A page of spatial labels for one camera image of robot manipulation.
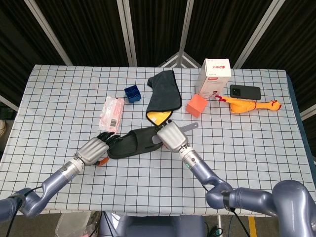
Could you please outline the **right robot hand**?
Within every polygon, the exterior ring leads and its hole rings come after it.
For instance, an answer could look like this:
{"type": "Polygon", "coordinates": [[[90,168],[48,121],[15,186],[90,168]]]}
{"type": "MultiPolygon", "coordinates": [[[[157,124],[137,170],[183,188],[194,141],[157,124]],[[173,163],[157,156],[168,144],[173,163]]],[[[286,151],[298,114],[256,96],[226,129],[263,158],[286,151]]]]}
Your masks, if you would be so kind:
{"type": "Polygon", "coordinates": [[[188,146],[189,140],[180,127],[173,122],[168,120],[158,127],[157,136],[161,139],[161,142],[173,153],[180,152],[188,146]]]}

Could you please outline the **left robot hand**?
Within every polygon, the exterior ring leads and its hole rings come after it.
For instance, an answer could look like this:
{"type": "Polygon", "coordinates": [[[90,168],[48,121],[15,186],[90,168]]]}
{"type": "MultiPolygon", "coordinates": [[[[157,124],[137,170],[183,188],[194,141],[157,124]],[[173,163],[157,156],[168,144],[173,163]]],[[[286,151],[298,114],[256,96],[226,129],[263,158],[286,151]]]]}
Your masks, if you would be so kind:
{"type": "Polygon", "coordinates": [[[102,132],[77,150],[74,157],[79,158],[84,165],[92,166],[121,140],[121,136],[115,135],[114,132],[102,132]]]}

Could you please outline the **black rubber slipper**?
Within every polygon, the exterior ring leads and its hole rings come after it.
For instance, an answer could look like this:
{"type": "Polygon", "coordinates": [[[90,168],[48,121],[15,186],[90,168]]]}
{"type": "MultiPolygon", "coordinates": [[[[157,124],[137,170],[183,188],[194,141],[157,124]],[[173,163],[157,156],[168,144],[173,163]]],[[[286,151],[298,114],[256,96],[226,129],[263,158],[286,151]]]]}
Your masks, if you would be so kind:
{"type": "Polygon", "coordinates": [[[155,151],[163,145],[161,141],[159,143],[153,142],[155,135],[156,128],[154,126],[131,130],[107,151],[108,157],[121,159],[155,151]]]}

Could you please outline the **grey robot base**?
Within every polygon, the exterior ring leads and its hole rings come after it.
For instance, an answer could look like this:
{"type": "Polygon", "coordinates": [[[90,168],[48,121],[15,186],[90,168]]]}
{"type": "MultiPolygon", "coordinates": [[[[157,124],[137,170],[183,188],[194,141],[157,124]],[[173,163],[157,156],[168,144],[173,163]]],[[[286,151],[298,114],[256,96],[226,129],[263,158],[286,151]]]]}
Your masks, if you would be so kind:
{"type": "Polygon", "coordinates": [[[106,212],[98,236],[205,237],[205,224],[197,215],[135,217],[106,212]]]}

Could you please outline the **orange cube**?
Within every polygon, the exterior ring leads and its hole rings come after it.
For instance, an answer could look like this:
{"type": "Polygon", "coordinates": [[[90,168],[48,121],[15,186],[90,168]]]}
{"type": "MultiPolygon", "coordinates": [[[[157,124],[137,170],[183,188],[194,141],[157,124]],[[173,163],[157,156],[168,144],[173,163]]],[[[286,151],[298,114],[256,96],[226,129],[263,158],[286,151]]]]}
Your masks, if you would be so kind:
{"type": "Polygon", "coordinates": [[[192,99],[188,102],[186,106],[186,112],[198,118],[204,111],[207,104],[208,101],[206,99],[202,98],[198,94],[195,94],[192,97],[192,99]]]}

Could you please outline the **pink plastic packet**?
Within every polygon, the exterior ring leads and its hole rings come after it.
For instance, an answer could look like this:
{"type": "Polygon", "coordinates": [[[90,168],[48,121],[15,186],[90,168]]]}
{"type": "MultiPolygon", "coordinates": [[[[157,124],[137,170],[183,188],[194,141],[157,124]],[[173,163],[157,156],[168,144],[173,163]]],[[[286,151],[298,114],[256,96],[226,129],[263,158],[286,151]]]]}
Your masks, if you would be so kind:
{"type": "Polygon", "coordinates": [[[99,130],[116,134],[119,129],[123,107],[123,98],[107,97],[100,114],[99,130]]]}

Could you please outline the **grey and yellow towel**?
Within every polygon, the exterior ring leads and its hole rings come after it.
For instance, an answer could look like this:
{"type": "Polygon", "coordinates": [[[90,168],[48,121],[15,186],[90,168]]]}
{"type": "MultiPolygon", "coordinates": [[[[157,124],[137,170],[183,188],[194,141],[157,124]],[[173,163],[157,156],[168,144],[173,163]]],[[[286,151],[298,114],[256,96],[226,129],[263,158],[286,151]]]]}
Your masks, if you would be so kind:
{"type": "Polygon", "coordinates": [[[182,98],[172,70],[162,71],[148,79],[153,90],[146,109],[146,118],[159,126],[166,122],[175,110],[182,107],[182,98]]]}

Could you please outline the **checkered tablecloth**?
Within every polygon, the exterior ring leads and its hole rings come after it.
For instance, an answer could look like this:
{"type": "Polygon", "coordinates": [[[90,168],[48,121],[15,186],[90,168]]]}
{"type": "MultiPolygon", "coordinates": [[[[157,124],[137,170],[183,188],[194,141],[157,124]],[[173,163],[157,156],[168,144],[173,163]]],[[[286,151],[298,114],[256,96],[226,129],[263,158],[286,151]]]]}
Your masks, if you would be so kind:
{"type": "MultiPolygon", "coordinates": [[[[0,199],[23,188],[38,188],[99,134],[99,117],[107,97],[124,97],[136,85],[141,100],[125,102],[121,135],[151,124],[146,109],[152,95],[148,79],[162,68],[36,65],[0,162],[0,199]]],[[[172,114],[178,126],[196,122],[187,133],[193,148],[233,188],[271,192],[282,180],[304,184],[316,201],[310,168],[296,117],[295,97],[284,70],[233,69],[229,84],[254,85],[262,102],[278,100],[278,111],[232,114],[210,99],[201,116],[186,112],[199,69],[174,69],[182,107],[172,114]]],[[[46,206],[48,212],[102,210],[132,215],[217,214],[205,200],[205,188],[165,147],[103,166],[88,166],[46,206]]]]}

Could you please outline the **blue plastic compartment block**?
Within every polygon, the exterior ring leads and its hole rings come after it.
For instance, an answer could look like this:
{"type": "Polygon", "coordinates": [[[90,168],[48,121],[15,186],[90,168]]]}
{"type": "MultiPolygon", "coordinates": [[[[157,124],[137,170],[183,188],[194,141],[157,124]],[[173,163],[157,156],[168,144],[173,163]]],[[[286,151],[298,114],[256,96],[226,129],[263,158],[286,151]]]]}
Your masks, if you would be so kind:
{"type": "Polygon", "coordinates": [[[124,91],[125,91],[125,94],[128,98],[129,103],[134,103],[134,102],[140,101],[141,94],[140,94],[140,91],[136,85],[125,88],[124,91]]]}

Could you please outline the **white desk lamp box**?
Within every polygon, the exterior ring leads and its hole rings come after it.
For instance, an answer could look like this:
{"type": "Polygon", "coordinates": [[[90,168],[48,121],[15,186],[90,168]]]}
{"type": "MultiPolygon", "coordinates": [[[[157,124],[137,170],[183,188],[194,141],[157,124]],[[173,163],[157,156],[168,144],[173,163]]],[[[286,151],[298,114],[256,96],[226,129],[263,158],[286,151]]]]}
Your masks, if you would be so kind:
{"type": "Polygon", "coordinates": [[[220,94],[231,79],[229,59],[205,59],[195,84],[195,92],[202,98],[220,94]]]}

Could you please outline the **yellow rubber chicken toy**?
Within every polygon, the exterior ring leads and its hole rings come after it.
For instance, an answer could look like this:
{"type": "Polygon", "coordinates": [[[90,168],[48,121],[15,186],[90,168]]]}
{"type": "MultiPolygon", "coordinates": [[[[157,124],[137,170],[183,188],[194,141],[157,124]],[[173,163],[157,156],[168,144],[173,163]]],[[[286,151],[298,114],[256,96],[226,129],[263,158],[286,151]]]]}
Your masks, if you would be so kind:
{"type": "Polygon", "coordinates": [[[215,97],[218,98],[220,102],[229,103],[231,112],[233,114],[242,114],[258,109],[278,111],[281,109],[282,106],[282,104],[278,100],[272,100],[270,102],[256,102],[232,97],[223,97],[220,95],[216,95],[215,97]]]}

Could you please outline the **clear plastic storage box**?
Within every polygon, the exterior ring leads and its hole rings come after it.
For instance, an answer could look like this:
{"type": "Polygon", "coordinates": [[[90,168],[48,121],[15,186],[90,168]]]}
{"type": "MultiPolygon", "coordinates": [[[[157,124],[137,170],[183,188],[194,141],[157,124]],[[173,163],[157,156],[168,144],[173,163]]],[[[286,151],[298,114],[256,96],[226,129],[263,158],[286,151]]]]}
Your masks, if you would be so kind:
{"type": "Polygon", "coordinates": [[[88,237],[90,212],[63,213],[55,229],[56,237],[88,237]]]}

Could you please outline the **black smartphone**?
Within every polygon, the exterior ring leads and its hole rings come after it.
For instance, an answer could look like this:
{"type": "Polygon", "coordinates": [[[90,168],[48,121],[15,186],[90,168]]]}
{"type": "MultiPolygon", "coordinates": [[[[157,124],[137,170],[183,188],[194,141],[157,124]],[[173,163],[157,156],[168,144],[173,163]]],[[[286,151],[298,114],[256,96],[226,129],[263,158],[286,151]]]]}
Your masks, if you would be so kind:
{"type": "Polygon", "coordinates": [[[230,96],[237,99],[260,100],[261,89],[256,86],[230,85],[230,96]]]}

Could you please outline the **black folding screen white frame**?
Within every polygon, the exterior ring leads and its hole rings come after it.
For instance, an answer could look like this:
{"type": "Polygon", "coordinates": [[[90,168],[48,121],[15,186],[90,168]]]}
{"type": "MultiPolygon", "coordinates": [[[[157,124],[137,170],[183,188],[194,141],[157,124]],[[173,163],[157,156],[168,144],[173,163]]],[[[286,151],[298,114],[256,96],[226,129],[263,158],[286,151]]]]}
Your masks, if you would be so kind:
{"type": "MultiPolygon", "coordinates": [[[[123,0],[136,63],[157,66],[180,50],[198,63],[228,58],[243,69],[284,69],[299,110],[316,119],[316,0],[123,0]]],[[[0,0],[0,96],[19,105],[36,64],[65,65],[43,14],[75,66],[127,66],[117,0],[0,0]]]]}

